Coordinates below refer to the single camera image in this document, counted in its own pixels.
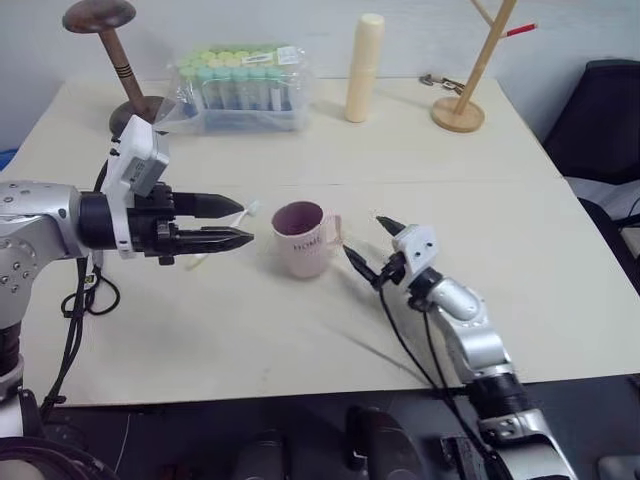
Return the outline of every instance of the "white wall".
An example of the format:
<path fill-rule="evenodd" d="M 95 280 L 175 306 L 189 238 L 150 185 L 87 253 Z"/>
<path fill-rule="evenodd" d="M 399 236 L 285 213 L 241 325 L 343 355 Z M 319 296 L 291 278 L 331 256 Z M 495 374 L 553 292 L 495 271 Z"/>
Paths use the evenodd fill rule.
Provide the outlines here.
<path fill-rule="evenodd" d="M 499 1 L 485 0 L 492 11 Z M 70 0 L 0 3 L 0 150 L 17 146 L 57 88 L 79 75 L 114 79 L 96 35 L 62 28 Z M 305 47 L 322 77 L 347 73 L 359 14 L 387 20 L 381 75 L 468 75 L 487 26 L 468 0 L 134 0 L 119 30 L 141 79 L 192 46 L 285 40 Z M 510 26 L 540 28 L 501 43 L 497 77 L 533 131 L 544 137 L 590 59 L 640 59 L 639 0 L 521 0 Z"/>

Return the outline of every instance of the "wooden stand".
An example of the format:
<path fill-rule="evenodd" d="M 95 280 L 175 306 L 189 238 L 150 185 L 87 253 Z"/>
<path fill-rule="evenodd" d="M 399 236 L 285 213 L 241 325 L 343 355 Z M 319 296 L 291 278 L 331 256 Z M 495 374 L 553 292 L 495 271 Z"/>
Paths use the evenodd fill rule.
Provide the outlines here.
<path fill-rule="evenodd" d="M 489 63 L 489 59 L 502 36 L 511 12 L 513 12 L 513 8 L 516 5 L 516 1 L 517 0 L 503 0 L 500 11 L 495 20 L 493 20 L 478 0 L 471 0 L 485 21 L 491 25 L 491 31 L 480 51 L 480 55 L 478 55 L 471 76 L 460 98 L 441 98 L 433 104 L 431 118 L 433 118 L 433 121 L 440 127 L 451 130 L 452 132 L 468 133 L 478 130 L 484 123 L 484 112 L 478 105 L 471 102 L 471 96 L 478 86 L 478 82 Z"/>
<path fill-rule="evenodd" d="M 136 114 L 149 123 L 156 120 L 163 97 L 145 97 L 140 90 L 127 54 L 115 29 L 129 23 L 136 9 L 126 0 L 82 0 L 72 5 L 62 18 L 64 28 L 73 33 L 97 33 L 102 40 L 113 68 L 124 87 L 129 101 L 114 110 L 109 118 L 109 130 L 120 136 L 131 115 Z"/>

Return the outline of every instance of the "pink mug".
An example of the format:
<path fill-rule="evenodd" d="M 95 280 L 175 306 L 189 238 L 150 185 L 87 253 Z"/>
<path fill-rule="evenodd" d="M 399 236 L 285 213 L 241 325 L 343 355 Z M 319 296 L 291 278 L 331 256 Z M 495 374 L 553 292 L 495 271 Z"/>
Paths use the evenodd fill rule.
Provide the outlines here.
<path fill-rule="evenodd" d="M 327 223 L 333 223 L 335 238 L 327 240 Z M 331 247 L 342 243 L 342 218 L 325 215 L 312 202 L 294 202 L 282 207 L 271 219 L 282 261 L 296 277 L 320 275 L 329 265 Z"/>

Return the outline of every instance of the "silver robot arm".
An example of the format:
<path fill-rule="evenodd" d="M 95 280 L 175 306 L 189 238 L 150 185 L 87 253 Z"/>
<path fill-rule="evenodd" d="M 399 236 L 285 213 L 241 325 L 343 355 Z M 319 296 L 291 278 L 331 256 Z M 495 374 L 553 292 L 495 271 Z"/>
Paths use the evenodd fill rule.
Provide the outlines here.
<path fill-rule="evenodd" d="M 454 369 L 478 414 L 478 430 L 499 458 L 491 478 L 577 480 L 541 410 L 520 384 L 484 300 L 432 268 L 438 252 L 433 229 L 404 226 L 378 217 L 391 233 L 395 252 L 375 274 L 352 249 L 354 268 L 376 289 L 388 280 L 409 294 L 408 304 L 425 312 L 442 332 Z"/>
<path fill-rule="evenodd" d="M 95 259 L 103 250 L 117 250 L 124 259 L 139 252 L 170 265 L 175 255 L 224 252 L 253 239 L 231 227 L 179 229 L 174 222 L 178 216 L 222 218 L 243 207 L 220 195 L 173 192 L 159 182 L 168 156 L 163 139 L 147 122 L 133 116 L 120 138 L 112 141 L 100 191 L 79 192 L 69 185 L 31 181 L 0 183 L 2 478 L 40 478 L 23 462 L 36 450 L 44 464 L 53 457 L 66 459 L 68 478 L 115 478 L 87 454 L 42 438 L 35 397 L 21 388 L 21 322 L 33 282 L 49 263 L 85 258 L 93 252 L 97 264 Z M 78 475 L 80 465 L 89 476 Z"/>

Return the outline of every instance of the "black chair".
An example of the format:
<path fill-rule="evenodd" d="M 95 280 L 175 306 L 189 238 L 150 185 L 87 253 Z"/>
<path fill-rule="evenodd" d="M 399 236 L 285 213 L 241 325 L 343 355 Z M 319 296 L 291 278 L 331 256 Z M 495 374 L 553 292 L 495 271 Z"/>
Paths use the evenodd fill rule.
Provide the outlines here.
<path fill-rule="evenodd" d="M 609 185 L 640 180 L 640 62 L 587 63 L 544 148 L 565 177 Z M 640 214 L 614 221 L 597 204 L 580 200 L 640 294 L 640 257 L 620 234 L 640 224 Z"/>

